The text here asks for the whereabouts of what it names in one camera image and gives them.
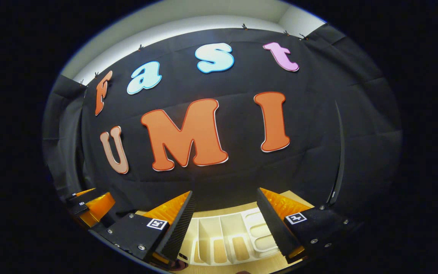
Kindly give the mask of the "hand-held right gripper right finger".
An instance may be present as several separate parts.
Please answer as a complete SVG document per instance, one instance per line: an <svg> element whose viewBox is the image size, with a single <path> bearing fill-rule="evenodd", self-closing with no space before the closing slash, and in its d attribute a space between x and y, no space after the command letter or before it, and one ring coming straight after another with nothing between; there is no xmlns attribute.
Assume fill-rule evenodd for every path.
<svg viewBox="0 0 438 274"><path fill-rule="evenodd" d="M362 225L328 205L311 207L264 188L257 189L257 206L287 263L327 253Z"/></svg>

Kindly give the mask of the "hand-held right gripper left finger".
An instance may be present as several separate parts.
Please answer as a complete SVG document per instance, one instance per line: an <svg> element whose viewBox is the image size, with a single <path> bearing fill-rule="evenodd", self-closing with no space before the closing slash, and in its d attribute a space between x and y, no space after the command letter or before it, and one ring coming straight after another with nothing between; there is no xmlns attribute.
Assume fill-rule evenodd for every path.
<svg viewBox="0 0 438 274"><path fill-rule="evenodd" d="M149 268L184 269L179 252L194 209L188 191L142 215L128 213L111 225L97 224L90 233L113 250Z"/></svg>

